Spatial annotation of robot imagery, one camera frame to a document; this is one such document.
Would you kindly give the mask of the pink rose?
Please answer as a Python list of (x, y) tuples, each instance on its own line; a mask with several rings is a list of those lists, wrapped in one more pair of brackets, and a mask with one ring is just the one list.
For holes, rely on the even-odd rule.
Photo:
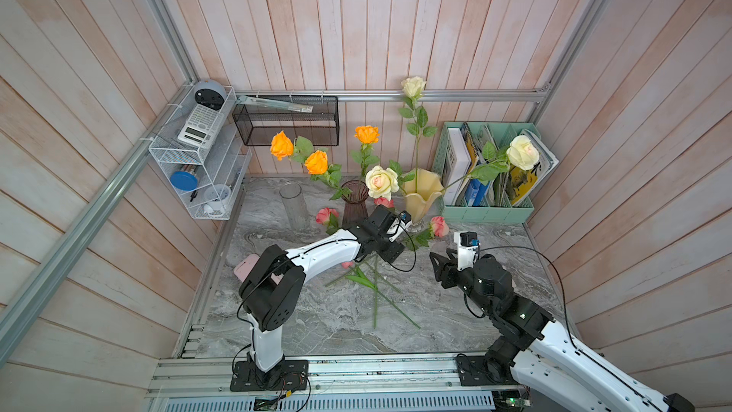
[[(339, 233), (340, 231), (348, 231), (348, 228), (345, 228), (342, 223), (340, 222), (340, 229), (335, 232), (335, 234)], [(396, 265), (390, 264), (393, 269), (400, 273), (409, 273), (411, 272), (417, 265), (417, 251), (421, 248), (427, 248), (430, 246), (430, 242), (432, 240), (436, 240), (437, 238), (444, 238), (449, 234), (449, 227), (445, 219), (441, 216), (433, 217), (429, 225), (419, 231), (418, 233), (411, 233), (408, 231), (407, 234), (401, 235), (397, 241), (400, 242), (402, 245), (405, 246), (405, 250), (409, 250), (413, 253), (414, 259), (413, 263), (410, 267), (406, 269), (398, 268)]]
[(331, 236), (340, 229), (339, 212), (334, 208), (322, 208), (316, 214), (316, 222), (325, 228), (327, 235)]
[(387, 200), (386, 198), (374, 198), (373, 202), (375, 206), (383, 206), (389, 210), (393, 210), (395, 208), (395, 203), (392, 200)]

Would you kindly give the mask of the orange rose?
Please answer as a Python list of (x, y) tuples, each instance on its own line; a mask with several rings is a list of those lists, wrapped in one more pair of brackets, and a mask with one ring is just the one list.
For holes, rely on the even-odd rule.
[(313, 152), (306, 158), (304, 165), (312, 181), (319, 181), (334, 191), (330, 200), (351, 196), (352, 191), (341, 184), (341, 166), (330, 163), (326, 152), (322, 150)]
[(288, 158), (295, 163), (301, 164), (305, 169), (306, 167), (304, 163), (306, 158), (317, 150), (321, 149), (317, 149), (310, 139), (306, 137), (297, 137), (295, 140), (291, 140), (290, 137), (285, 135), (284, 131), (281, 131), (273, 137), (270, 147), (271, 155), (277, 158), (278, 161)]
[(372, 166), (380, 162), (374, 152), (374, 145), (379, 142), (379, 128), (374, 126), (356, 127), (355, 138), (360, 146), (351, 152), (352, 159), (360, 166), (360, 181), (366, 181), (366, 175)]

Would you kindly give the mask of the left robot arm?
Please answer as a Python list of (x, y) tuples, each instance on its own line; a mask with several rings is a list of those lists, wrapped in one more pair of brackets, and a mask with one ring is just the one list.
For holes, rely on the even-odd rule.
[(405, 211), (395, 214), (377, 206), (366, 219), (327, 238), (288, 250), (271, 245), (260, 255), (245, 259), (239, 295), (245, 320), (253, 326), (249, 358), (257, 369), (268, 373), (284, 359), (282, 326), (293, 315), (309, 280), (371, 254), (394, 263), (405, 250), (398, 238), (407, 232), (411, 221)]

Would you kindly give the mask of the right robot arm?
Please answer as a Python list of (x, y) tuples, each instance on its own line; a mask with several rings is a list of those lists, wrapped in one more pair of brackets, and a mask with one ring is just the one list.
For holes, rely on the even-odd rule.
[(430, 256), (445, 289), (457, 288), (499, 330), (483, 356), (457, 356), (464, 386), (516, 383), (569, 411), (692, 411), (679, 393), (663, 394), (575, 339), (535, 301), (515, 292), (511, 274), (475, 247)]

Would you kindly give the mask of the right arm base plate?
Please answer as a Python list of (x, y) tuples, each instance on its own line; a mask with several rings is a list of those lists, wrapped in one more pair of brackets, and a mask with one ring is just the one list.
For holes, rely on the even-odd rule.
[(455, 356), (461, 386), (513, 385), (508, 362), (498, 360), (488, 354), (468, 356), (462, 353)]

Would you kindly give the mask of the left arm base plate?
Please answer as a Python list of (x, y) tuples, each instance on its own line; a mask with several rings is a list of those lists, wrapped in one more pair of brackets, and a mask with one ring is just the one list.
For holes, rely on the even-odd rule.
[(268, 372), (260, 370), (252, 360), (243, 360), (234, 365), (230, 391), (305, 390), (308, 388), (308, 374), (309, 362), (306, 360), (281, 360)]

